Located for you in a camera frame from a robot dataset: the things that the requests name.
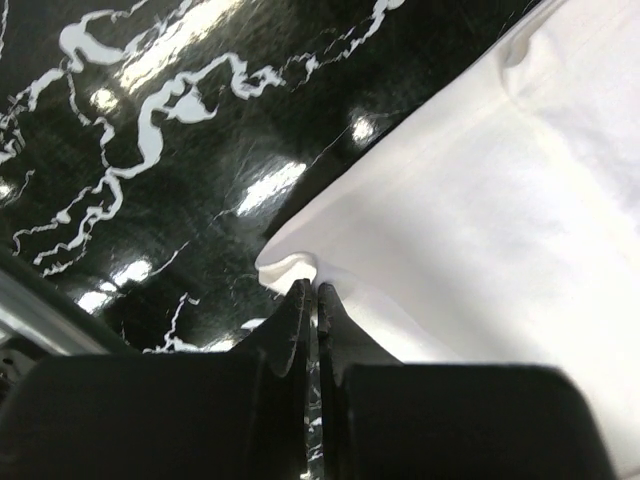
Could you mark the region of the white t shirt red print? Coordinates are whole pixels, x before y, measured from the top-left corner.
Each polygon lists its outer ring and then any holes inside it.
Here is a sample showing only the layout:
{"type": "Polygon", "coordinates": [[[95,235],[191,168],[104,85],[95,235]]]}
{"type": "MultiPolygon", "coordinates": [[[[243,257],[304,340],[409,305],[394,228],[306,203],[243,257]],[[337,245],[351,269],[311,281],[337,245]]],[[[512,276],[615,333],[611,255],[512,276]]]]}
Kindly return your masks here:
{"type": "Polygon", "coordinates": [[[398,359],[551,365],[639,475],[639,5],[545,1],[259,254],[398,359]]]}

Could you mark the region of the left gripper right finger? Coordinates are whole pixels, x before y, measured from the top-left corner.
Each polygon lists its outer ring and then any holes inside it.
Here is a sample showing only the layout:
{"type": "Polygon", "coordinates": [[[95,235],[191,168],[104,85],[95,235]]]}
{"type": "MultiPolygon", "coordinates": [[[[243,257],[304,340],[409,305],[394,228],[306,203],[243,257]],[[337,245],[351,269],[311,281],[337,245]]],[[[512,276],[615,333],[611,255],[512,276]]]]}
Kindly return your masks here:
{"type": "Polygon", "coordinates": [[[319,370],[322,399],[324,471],[339,479],[347,459],[348,408],[342,384],[354,365],[399,365],[391,355],[348,315],[336,288],[318,289],[319,370]]]}

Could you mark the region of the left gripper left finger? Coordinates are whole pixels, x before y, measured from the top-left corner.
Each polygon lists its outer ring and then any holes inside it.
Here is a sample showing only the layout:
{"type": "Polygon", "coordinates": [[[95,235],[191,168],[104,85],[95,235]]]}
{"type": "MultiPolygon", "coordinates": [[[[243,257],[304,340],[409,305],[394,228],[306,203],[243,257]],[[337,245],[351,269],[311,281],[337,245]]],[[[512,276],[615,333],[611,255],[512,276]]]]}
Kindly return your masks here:
{"type": "Polygon", "coordinates": [[[296,280],[276,311],[232,348],[258,360],[247,477],[298,479],[307,470],[311,284],[296,280]]]}

